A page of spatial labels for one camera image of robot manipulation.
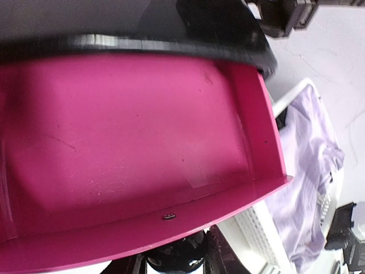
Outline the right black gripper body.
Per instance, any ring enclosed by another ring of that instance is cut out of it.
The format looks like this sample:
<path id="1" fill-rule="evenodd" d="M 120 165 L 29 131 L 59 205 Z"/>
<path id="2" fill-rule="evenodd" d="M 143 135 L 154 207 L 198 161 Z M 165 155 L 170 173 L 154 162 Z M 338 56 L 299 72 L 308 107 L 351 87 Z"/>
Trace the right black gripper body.
<path id="1" fill-rule="evenodd" d="M 292 30 L 306 29 L 319 6 L 364 7 L 364 0 L 276 0 L 252 1 L 265 35 L 286 38 Z"/>

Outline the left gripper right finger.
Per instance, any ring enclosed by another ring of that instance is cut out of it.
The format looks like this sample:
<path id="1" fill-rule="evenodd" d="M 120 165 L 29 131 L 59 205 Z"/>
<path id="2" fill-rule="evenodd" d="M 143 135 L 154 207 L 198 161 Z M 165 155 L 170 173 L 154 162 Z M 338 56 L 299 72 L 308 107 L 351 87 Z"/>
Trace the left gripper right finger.
<path id="1" fill-rule="evenodd" d="M 206 233 L 208 236 L 208 255 L 204 262 L 204 273 L 209 274 L 247 274 L 250 273 L 214 225 Z"/>

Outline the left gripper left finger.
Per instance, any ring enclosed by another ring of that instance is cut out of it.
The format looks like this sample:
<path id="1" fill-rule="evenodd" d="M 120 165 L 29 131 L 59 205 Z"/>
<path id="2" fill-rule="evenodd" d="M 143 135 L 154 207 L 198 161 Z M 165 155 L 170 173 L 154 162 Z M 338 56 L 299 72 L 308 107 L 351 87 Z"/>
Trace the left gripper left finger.
<path id="1" fill-rule="evenodd" d="M 146 274 L 147 262 L 143 254 L 132 255 L 111 261 L 107 274 Z"/>

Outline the white perforated plastic basket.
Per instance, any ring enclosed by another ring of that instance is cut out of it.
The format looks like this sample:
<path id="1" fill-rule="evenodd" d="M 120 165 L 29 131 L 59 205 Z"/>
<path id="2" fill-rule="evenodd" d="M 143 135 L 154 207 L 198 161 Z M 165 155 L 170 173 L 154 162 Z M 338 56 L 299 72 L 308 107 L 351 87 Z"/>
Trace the white perforated plastic basket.
<path id="1" fill-rule="evenodd" d="M 273 104 L 274 115 L 283 117 L 284 125 L 288 105 L 299 94 L 301 87 L 308 83 L 314 85 L 310 79 L 303 79 Z M 334 218 L 342 190 L 343 178 L 344 168 L 341 168 L 336 174 L 332 175 L 327 194 L 318 198 L 321 207 L 320 225 L 325 240 Z M 288 259 L 265 199 L 220 223 L 218 227 L 249 272 L 298 273 L 295 265 Z M 314 262 L 306 271 L 307 273 L 314 272 Z"/>

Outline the purple garment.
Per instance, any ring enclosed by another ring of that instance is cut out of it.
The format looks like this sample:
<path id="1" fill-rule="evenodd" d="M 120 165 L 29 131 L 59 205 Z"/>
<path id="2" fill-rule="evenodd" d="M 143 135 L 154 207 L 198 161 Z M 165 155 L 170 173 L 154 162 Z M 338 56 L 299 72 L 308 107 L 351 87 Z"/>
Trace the purple garment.
<path id="1" fill-rule="evenodd" d="M 288 259 L 305 273 L 325 246 L 318 198 L 344 165 L 327 110 L 315 86 L 308 83 L 286 109 L 279 130 L 286 171 L 292 183 L 265 199 Z"/>

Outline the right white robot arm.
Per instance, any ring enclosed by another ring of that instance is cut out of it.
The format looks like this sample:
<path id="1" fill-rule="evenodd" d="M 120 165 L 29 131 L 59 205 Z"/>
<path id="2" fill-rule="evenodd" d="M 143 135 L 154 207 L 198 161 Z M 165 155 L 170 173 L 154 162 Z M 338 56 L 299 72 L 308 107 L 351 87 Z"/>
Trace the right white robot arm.
<path id="1" fill-rule="evenodd" d="M 324 253 L 364 266 L 364 10 L 321 7 L 305 33 L 271 41 L 285 165 L 294 181 L 264 200 L 298 273 L 329 273 Z"/>

